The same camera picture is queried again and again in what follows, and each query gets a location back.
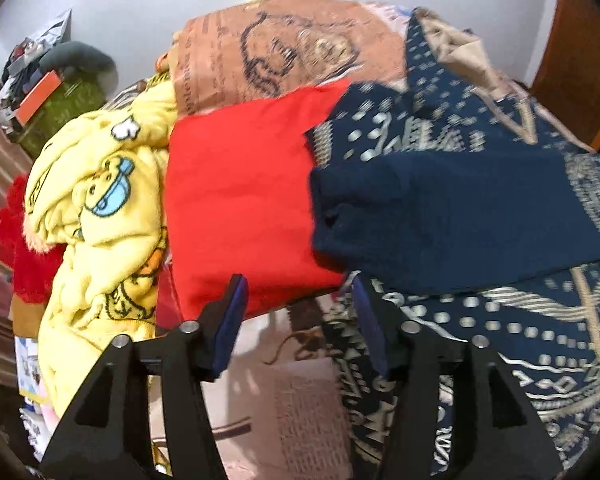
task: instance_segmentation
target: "navy blue cloth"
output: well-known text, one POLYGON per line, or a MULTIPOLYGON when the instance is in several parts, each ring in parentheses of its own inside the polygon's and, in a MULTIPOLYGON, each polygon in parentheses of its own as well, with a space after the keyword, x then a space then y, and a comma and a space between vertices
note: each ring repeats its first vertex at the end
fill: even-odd
MULTIPOLYGON (((408 92, 353 85, 308 132, 314 248, 410 294, 600 260, 593 156, 538 117, 539 142, 525 144, 435 61, 415 15, 406 45, 408 92)), ((514 98, 498 105, 522 124, 514 98)))
MULTIPOLYGON (((512 367, 513 375, 544 422, 565 468, 582 455, 600 430, 600 262, 580 268, 587 290, 578 290, 571 270, 459 295, 409 296, 375 280, 378 297, 405 319, 440 335, 471 341, 487 338, 512 367), (596 303, 593 319, 583 308, 596 303)), ((371 365, 348 289, 326 309, 322 331, 340 371, 342 403, 351 420, 354 477, 375 477, 393 421, 398 389, 371 365)), ((440 377, 440 403, 432 472, 448 465, 453 431, 454 390, 440 377)))
POLYGON ((314 248, 411 294, 600 260, 560 153, 398 152, 311 175, 314 248))

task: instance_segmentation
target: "black clamp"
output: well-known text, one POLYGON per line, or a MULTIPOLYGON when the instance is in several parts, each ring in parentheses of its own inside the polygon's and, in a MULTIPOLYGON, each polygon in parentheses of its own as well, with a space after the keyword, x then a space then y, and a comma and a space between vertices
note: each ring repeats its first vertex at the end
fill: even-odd
POLYGON ((453 378, 454 405, 449 466, 437 480, 552 480, 562 471, 538 414, 484 336, 444 338, 362 275, 351 293, 374 368, 400 387, 377 480, 429 479, 440 375, 453 378))
POLYGON ((63 415, 40 470, 56 480, 171 478, 155 469, 147 377, 162 377, 162 405, 173 477, 226 480, 200 381, 214 381, 231 358, 248 301, 234 274, 222 300, 198 320, 134 343, 118 335, 102 353, 63 415))

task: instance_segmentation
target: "red cloth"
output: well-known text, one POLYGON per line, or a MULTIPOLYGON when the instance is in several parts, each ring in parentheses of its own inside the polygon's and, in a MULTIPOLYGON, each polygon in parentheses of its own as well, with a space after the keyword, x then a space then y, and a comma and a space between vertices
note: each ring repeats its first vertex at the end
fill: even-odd
POLYGON ((25 303, 46 303, 66 246, 45 254, 29 250, 22 234, 26 188, 27 175, 17 176, 9 188, 7 205, 0 209, 0 245, 13 254, 14 293, 25 303))
POLYGON ((312 251, 304 133, 323 122, 346 80, 189 116, 170 140, 164 206, 184 319, 222 297, 232 273, 249 282, 246 315, 340 285, 312 251))
POLYGON ((173 285, 173 265, 163 264, 158 272, 158 300, 155 303, 155 328, 158 335, 178 327, 182 319, 180 303, 173 285))

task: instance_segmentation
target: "red fuzzy fabric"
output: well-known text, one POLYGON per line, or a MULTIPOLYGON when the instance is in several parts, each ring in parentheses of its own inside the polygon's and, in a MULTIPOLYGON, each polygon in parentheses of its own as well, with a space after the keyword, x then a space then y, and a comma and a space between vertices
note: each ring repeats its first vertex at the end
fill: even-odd
POLYGON ((13 291, 25 303, 45 303, 51 295, 64 244, 48 253, 30 251, 22 233, 24 193, 27 175, 16 177, 7 194, 7 205, 0 209, 0 244, 13 253, 13 291))

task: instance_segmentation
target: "yellow fleece blanket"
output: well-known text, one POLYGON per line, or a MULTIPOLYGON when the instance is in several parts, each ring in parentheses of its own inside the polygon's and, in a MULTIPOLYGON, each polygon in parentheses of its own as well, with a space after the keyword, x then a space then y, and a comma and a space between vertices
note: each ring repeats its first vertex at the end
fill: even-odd
POLYGON ((39 251, 68 244, 38 334, 42 378, 60 416, 113 336, 154 336, 175 120, 173 85, 165 81, 127 108, 70 121, 31 170, 27 242, 39 251))

